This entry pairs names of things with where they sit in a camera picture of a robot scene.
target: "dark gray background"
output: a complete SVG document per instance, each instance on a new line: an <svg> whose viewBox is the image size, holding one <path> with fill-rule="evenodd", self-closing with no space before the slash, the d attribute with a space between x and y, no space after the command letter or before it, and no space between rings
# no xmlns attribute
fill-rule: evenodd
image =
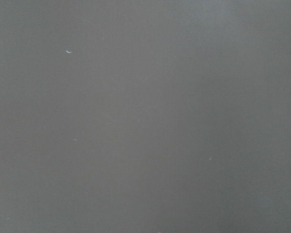
<svg viewBox="0 0 291 233"><path fill-rule="evenodd" d="M0 233L157 232L291 233L291 0L0 0Z"/></svg>

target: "gray surface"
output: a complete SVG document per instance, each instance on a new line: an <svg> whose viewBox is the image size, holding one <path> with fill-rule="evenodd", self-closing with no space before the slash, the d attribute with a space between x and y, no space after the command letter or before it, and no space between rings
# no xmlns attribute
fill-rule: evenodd
<svg viewBox="0 0 291 233"><path fill-rule="evenodd" d="M0 0L0 233L157 232L291 233L291 0Z"/></svg>

